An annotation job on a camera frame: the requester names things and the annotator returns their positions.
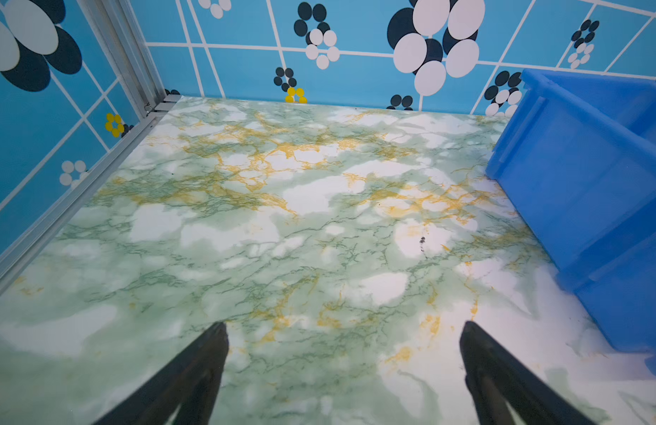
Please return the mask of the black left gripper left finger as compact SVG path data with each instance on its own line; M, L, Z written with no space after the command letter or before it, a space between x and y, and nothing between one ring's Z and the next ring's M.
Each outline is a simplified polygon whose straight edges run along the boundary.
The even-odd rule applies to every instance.
M226 324L216 322L97 424L207 424L230 350Z

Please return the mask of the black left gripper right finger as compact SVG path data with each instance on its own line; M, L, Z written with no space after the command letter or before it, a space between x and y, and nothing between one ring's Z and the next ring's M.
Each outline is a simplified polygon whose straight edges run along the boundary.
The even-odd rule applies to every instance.
M464 324L460 352L481 424L594 424L476 322Z

